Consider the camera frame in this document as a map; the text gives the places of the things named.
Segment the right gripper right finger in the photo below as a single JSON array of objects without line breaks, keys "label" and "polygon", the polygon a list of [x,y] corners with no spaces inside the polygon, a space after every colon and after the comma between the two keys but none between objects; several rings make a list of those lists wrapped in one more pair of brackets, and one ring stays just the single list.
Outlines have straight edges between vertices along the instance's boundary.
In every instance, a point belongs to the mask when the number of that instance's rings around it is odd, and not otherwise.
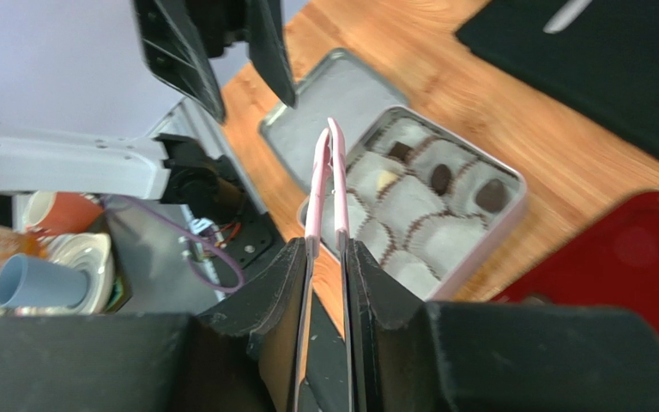
[{"label": "right gripper right finger", "polygon": [[659,411],[659,336],[615,307],[421,301],[345,245],[352,411]]}]

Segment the dark oval chocolate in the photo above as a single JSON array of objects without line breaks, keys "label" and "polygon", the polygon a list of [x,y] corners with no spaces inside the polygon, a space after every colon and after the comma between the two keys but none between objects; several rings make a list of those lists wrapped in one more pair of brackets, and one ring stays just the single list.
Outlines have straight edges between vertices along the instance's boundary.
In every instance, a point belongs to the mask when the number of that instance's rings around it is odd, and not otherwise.
[{"label": "dark oval chocolate", "polygon": [[437,164],[430,174],[429,186],[438,196],[443,196],[452,180],[452,171],[445,164]]}]

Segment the pink metal tongs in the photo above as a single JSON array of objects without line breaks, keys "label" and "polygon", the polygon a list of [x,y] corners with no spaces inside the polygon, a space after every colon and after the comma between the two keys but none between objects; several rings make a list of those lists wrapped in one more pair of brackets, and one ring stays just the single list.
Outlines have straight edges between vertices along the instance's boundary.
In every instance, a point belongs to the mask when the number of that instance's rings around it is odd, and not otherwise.
[{"label": "pink metal tongs", "polygon": [[303,278],[303,292],[300,301],[300,318],[297,335],[296,361],[294,374],[293,410],[299,409],[299,387],[306,370],[306,356],[310,336],[312,280],[315,261],[319,256],[322,243],[323,209],[327,199],[333,201],[334,234],[336,249],[339,253],[340,273],[343,292],[344,341],[347,358],[347,383],[349,411],[360,409],[356,396],[354,378],[354,356],[352,350],[352,331],[349,320],[349,275],[348,247],[350,240],[348,195],[346,182],[346,146],[340,125],[334,118],[327,119],[328,126],[323,129],[314,150],[311,174],[311,190],[305,214],[306,267]]}]

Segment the dark square chocolate top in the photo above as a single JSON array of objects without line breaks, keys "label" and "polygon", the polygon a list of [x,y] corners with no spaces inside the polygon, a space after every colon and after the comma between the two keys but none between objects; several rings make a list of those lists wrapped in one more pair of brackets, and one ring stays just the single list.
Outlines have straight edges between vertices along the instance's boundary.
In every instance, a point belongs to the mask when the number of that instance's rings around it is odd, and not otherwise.
[{"label": "dark square chocolate top", "polygon": [[401,163],[406,163],[412,151],[413,148],[406,143],[394,142],[387,155]]}]

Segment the dark textured chocolate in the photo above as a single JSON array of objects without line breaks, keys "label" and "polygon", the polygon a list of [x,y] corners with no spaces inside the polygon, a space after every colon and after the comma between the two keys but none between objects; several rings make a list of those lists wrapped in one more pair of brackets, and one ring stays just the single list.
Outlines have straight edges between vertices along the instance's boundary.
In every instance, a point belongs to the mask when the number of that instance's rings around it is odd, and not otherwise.
[{"label": "dark textured chocolate", "polygon": [[499,213],[509,200],[505,183],[500,179],[489,179],[475,194],[475,204],[488,214]]}]

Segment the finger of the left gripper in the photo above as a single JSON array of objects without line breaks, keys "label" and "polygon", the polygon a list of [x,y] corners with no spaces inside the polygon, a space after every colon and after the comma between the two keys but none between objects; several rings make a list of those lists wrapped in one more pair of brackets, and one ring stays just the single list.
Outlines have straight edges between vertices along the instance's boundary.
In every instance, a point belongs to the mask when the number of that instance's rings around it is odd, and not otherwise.
[{"label": "finger of the left gripper", "polygon": [[280,0],[249,0],[245,29],[248,57],[257,73],[281,102],[296,107],[293,79],[283,33]]},{"label": "finger of the left gripper", "polygon": [[134,1],[143,60],[158,80],[226,120],[220,86],[190,1]]}]

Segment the white shell chocolate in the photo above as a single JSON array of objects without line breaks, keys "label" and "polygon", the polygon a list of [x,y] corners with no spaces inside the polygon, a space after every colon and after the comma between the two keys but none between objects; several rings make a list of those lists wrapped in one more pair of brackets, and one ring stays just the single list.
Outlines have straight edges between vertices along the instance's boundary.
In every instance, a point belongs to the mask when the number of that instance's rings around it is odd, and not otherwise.
[{"label": "white shell chocolate", "polygon": [[376,192],[377,193],[382,192],[386,187],[396,182],[398,179],[399,179],[398,174],[393,173],[392,171],[382,170],[378,174],[378,178],[376,180]]}]

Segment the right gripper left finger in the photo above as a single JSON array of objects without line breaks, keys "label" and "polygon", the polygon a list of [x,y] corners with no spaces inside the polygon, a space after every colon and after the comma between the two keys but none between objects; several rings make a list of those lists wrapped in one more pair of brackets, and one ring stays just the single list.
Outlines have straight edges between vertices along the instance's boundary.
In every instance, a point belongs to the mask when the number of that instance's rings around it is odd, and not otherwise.
[{"label": "right gripper left finger", "polygon": [[0,317],[0,411],[295,411],[307,244],[201,315]]}]

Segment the silver chocolate tin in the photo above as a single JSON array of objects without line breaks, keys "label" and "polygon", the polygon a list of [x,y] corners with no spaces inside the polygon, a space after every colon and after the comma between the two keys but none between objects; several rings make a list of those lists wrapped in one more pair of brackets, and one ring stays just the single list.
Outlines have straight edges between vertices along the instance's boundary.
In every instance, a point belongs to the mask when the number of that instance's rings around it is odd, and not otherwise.
[{"label": "silver chocolate tin", "polygon": [[[394,142],[413,148],[406,163],[387,155]],[[437,164],[453,173],[443,196],[429,186]],[[399,179],[377,193],[382,170]],[[489,179],[502,180],[510,197],[497,214],[475,204]],[[528,191],[520,172],[404,106],[382,112],[346,149],[346,182],[350,239],[362,242],[386,273],[423,300],[448,300],[461,289],[522,220]],[[339,257],[332,207],[329,197],[320,250]]]}]

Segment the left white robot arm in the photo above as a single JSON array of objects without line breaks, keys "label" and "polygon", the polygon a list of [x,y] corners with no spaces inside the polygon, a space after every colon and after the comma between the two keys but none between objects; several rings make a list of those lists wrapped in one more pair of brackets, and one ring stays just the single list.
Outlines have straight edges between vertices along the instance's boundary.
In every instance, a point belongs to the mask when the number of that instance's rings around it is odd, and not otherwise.
[{"label": "left white robot arm", "polygon": [[[141,54],[159,81],[227,117],[211,67],[237,42],[269,88],[288,106],[298,99],[278,1],[134,1]],[[96,136],[0,124],[0,192],[65,191],[179,204],[198,218],[228,223],[247,204],[196,138]]]}]

